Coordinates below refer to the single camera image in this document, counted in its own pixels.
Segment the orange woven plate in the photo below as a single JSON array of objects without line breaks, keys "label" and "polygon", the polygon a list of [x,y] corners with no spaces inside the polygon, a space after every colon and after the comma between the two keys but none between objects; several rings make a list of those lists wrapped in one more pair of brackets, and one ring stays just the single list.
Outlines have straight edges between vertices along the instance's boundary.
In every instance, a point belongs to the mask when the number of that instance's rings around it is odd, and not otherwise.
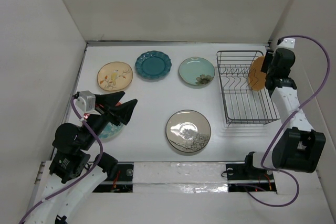
[{"label": "orange woven plate", "polygon": [[248,85],[252,90],[260,91],[265,87],[266,74],[261,71],[264,59],[264,56],[258,57],[250,65]]}]

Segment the white blue pattern plate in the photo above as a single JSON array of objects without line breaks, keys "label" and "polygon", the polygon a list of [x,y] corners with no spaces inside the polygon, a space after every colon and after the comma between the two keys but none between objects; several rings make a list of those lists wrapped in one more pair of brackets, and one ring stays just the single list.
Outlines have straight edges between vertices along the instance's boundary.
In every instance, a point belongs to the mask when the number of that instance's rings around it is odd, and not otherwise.
[{"label": "white blue pattern plate", "polygon": [[117,136],[120,131],[123,129],[124,125],[120,124],[118,126],[108,123],[107,126],[103,129],[103,131],[98,135],[101,140],[110,140]]}]

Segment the beige bird plate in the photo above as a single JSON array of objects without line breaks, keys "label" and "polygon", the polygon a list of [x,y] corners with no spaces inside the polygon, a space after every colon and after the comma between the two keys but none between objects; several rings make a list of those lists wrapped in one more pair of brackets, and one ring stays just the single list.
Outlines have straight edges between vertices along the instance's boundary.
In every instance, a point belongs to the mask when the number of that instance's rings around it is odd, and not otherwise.
[{"label": "beige bird plate", "polygon": [[105,64],[97,73],[97,82],[104,91],[115,92],[127,88],[133,80],[133,70],[125,62]]}]

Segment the dark teal scalloped plate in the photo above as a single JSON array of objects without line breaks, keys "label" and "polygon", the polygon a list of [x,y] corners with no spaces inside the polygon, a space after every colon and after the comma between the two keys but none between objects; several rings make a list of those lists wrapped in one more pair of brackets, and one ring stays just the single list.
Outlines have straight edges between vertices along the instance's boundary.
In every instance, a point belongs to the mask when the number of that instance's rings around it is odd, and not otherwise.
[{"label": "dark teal scalloped plate", "polygon": [[169,74],[172,62],[170,57],[161,51],[148,51],[141,54],[135,62],[137,74],[146,80],[159,80]]}]

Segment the light blue flower plate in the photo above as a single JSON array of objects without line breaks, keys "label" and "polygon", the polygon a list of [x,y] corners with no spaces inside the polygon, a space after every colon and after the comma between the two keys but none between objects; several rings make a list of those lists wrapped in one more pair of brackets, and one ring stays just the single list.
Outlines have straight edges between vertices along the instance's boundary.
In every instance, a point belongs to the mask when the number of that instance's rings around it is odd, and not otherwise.
[{"label": "light blue flower plate", "polygon": [[215,77],[215,67],[207,59],[190,57],[179,66],[178,73],[182,80],[192,86],[205,86]]}]

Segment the grey tree pattern plate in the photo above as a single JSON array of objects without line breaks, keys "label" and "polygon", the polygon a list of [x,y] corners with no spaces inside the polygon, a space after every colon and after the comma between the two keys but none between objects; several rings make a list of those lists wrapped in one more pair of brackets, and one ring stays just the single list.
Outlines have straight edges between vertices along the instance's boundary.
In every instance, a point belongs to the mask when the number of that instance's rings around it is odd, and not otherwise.
[{"label": "grey tree pattern plate", "polygon": [[167,121],[165,135],[169,144],[182,153],[197,153],[211,139],[212,129],[208,119],[194,110],[181,110]]}]

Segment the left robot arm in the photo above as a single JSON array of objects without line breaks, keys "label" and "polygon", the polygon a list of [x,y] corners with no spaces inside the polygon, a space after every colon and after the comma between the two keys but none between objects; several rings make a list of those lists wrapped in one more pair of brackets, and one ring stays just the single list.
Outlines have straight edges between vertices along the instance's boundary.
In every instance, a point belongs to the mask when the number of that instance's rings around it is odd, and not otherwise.
[{"label": "left robot arm", "polygon": [[75,213],[104,180],[118,172],[118,161],[103,151],[99,135],[111,123],[127,125],[137,100],[120,104],[125,92],[75,93],[70,99],[81,126],[64,123],[52,143],[56,149],[42,198],[29,210],[21,223],[71,223]]}]

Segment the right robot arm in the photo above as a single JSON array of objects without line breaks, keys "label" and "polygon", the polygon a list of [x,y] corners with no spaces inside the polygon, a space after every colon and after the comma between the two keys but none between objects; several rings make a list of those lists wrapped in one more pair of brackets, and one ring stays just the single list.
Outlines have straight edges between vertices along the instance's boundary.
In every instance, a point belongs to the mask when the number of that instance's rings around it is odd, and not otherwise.
[{"label": "right robot arm", "polygon": [[278,110],[282,126],[275,136],[275,144],[264,153],[248,154],[251,161],[242,166],[248,178],[255,178],[261,169],[312,173],[317,168],[326,137],[314,130],[300,107],[296,83],[289,77],[295,59],[291,49],[280,47],[268,51],[262,63],[265,88]]}]

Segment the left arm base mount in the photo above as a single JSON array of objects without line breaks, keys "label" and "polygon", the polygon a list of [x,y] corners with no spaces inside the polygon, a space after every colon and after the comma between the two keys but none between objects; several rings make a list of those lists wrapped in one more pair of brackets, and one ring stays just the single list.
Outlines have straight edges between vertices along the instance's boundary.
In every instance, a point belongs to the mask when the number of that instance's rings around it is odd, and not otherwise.
[{"label": "left arm base mount", "polygon": [[94,193],[132,193],[134,163],[121,162],[112,178],[103,181],[94,189]]}]

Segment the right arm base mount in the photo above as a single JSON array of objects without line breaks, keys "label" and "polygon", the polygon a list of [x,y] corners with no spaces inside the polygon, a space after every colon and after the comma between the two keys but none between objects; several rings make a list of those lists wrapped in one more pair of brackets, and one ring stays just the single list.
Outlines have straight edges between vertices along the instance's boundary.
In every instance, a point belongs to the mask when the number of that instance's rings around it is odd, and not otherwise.
[{"label": "right arm base mount", "polygon": [[276,183],[271,171],[248,167],[245,163],[227,163],[222,176],[227,179],[228,191],[276,192]]}]

